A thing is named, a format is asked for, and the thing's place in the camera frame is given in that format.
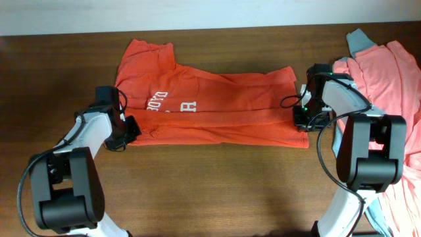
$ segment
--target clothing pile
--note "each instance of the clothing pile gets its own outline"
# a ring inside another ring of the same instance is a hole
[[[402,179],[368,208],[367,217],[386,236],[421,236],[421,71],[398,41],[378,46],[359,29],[347,41],[353,58],[335,62],[334,72],[350,74],[372,104],[407,122]],[[345,128],[338,125],[336,154]],[[370,143],[370,149],[381,147]]]

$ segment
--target white wall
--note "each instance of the white wall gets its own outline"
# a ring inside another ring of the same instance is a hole
[[[0,35],[421,20],[420,0],[0,0]]]

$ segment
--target pink shirt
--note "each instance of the pink shirt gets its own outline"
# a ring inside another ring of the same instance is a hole
[[[360,92],[390,115],[407,122],[402,179],[380,198],[394,236],[421,236],[421,71],[415,58],[393,41],[337,61],[334,72],[350,74]],[[378,144],[370,144],[378,149]]]

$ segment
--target robotic arm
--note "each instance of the robotic arm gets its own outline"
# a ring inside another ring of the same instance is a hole
[[[358,92],[349,75],[333,74],[329,65],[309,68],[307,80],[301,95],[294,96],[299,98],[292,105],[294,123],[299,130],[320,130],[317,142],[320,163],[339,186],[326,214],[315,222],[312,233],[350,236],[370,203],[401,178],[405,120],[372,106]],[[97,88],[95,103],[75,114],[76,124],[66,137],[55,148],[31,158],[18,187],[18,212],[22,226],[31,236],[37,235],[24,222],[20,204],[28,172],[34,215],[41,229],[77,236],[131,236],[105,213],[104,193],[93,163],[103,142],[111,150],[125,149],[126,144],[140,135],[134,117],[124,118],[126,106],[121,108],[118,93],[113,87]],[[332,120],[331,110],[337,115]],[[323,132],[339,119],[346,124],[336,165],[341,182],[324,166],[320,151]],[[383,149],[369,149],[368,144],[373,141],[383,144]],[[54,184],[69,179],[72,188],[54,189]]]
[[[403,117],[387,115],[371,105],[348,74],[333,74],[329,65],[309,68],[307,80],[299,97],[301,106],[293,108],[294,123],[299,130],[320,130],[319,160],[326,174],[339,185],[312,233],[350,236],[366,208],[402,176],[406,123]],[[336,113],[333,120],[329,119],[331,110]],[[346,124],[336,161],[341,183],[324,166],[320,151],[323,132],[339,119]],[[382,144],[382,150],[371,150],[370,142]]]
[[[140,130],[134,117],[124,118],[117,88],[98,87],[95,94],[93,105],[75,113],[76,123],[64,139],[51,152],[32,157],[39,160],[30,171],[34,215],[41,229],[58,234],[129,236],[105,214],[93,158],[103,142],[110,150],[125,149]],[[53,185],[63,180],[73,187],[56,190]]]

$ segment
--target wooden table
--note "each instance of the wooden table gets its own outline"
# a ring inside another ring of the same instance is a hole
[[[345,35],[357,28],[378,44],[400,41],[421,61],[420,22],[0,38],[0,235],[24,235],[16,189],[29,157],[70,130],[73,112],[93,101],[96,86],[113,84],[132,39],[172,42],[180,64],[213,73],[267,73],[289,65],[299,86],[314,63],[349,56]],[[316,135],[309,135],[309,149],[235,144],[101,149],[95,164],[107,213],[134,236],[308,231],[337,188],[318,162]],[[335,173],[331,144],[328,132],[322,150]],[[27,221],[41,233],[29,182],[23,200]],[[357,230],[372,228],[363,218]]]

